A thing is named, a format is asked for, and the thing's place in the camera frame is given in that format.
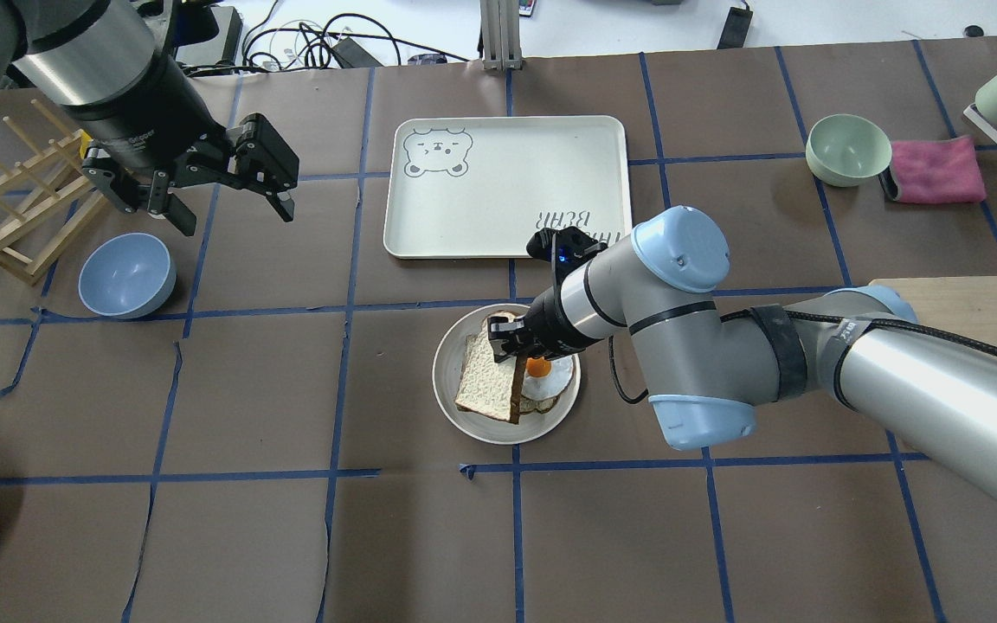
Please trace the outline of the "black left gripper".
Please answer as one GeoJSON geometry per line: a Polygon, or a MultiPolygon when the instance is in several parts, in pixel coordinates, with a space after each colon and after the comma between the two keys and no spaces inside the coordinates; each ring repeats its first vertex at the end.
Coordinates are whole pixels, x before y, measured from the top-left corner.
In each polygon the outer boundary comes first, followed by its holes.
{"type": "Polygon", "coordinates": [[[222,183],[261,194],[282,221],[294,220],[299,157],[264,114],[246,115],[233,129],[205,112],[166,112],[151,129],[129,118],[86,127],[93,138],[80,172],[118,210],[147,209],[191,237],[196,214],[170,190],[222,183]]]}

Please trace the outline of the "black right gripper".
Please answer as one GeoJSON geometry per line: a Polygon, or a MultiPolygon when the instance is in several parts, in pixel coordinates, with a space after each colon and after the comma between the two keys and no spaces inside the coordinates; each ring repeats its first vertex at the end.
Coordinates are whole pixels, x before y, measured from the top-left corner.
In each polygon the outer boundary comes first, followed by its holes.
{"type": "Polygon", "coordinates": [[[491,315],[486,334],[497,364],[518,357],[557,359],[590,346],[590,338],[569,321],[553,292],[538,295],[529,311],[514,319],[491,315]]]}

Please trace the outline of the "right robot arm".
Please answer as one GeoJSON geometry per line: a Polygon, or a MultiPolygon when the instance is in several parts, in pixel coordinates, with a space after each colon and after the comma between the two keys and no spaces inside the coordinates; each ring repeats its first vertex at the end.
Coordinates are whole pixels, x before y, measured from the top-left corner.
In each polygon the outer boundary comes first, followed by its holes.
{"type": "Polygon", "coordinates": [[[822,390],[997,500],[997,347],[919,324],[885,286],[720,315],[724,233],[676,206],[609,246],[543,229],[551,288],[486,329],[496,362],[557,359],[625,331],[662,434],[678,450],[752,433],[756,406],[822,390]]]}

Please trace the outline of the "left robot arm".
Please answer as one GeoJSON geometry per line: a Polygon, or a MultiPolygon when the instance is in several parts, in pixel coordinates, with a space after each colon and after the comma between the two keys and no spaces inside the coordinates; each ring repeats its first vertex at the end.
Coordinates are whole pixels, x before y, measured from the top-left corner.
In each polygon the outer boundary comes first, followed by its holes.
{"type": "Polygon", "coordinates": [[[9,67],[90,135],[83,173],[116,209],[190,236],[196,216],[171,190],[217,183],[293,220],[292,147],[259,113],[216,122],[131,1],[0,1],[0,80],[9,67]]]}

